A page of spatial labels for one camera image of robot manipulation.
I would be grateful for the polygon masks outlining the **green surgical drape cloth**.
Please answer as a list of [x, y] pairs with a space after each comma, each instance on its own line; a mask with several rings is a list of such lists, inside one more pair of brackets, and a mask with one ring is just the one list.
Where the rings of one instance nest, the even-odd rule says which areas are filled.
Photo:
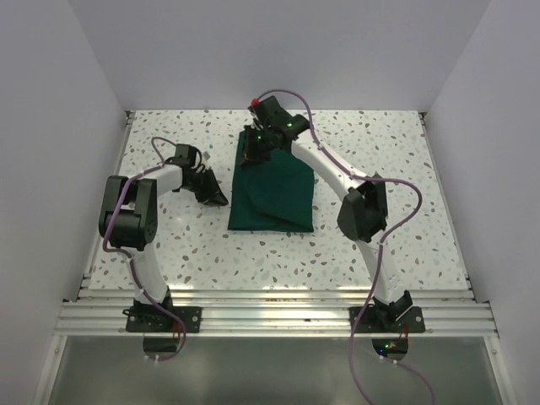
[[281, 149], [271, 160], [244, 166], [245, 133], [240, 132], [235, 153], [228, 229], [311, 233], [314, 171]]

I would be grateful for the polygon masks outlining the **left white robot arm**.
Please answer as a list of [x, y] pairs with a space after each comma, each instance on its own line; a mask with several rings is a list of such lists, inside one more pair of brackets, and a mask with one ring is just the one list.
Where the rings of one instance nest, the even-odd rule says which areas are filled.
[[194, 146], [177, 144], [173, 156], [153, 168], [132, 177], [109, 176], [98, 221], [102, 249], [122, 254], [130, 267], [135, 296], [128, 315], [145, 315], [146, 322], [160, 332], [173, 326], [176, 312], [155, 254], [158, 199], [182, 190], [205, 206], [228, 204], [203, 153]]

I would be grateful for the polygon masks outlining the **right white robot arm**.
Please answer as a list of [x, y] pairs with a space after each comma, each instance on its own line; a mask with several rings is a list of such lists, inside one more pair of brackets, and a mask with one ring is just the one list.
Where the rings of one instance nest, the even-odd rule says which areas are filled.
[[246, 128], [245, 164], [261, 164], [281, 149], [313, 169], [337, 194], [341, 208], [337, 225], [359, 248], [371, 276], [372, 303], [359, 316], [367, 327], [397, 330], [412, 308], [410, 293], [399, 279], [392, 254], [380, 238], [387, 228], [386, 185], [378, 175], [367, 176], [338, 156], [315, 134], [312, 115], [291, 115], [275, 96], [255, 98], [248, 107], [253, 123]]

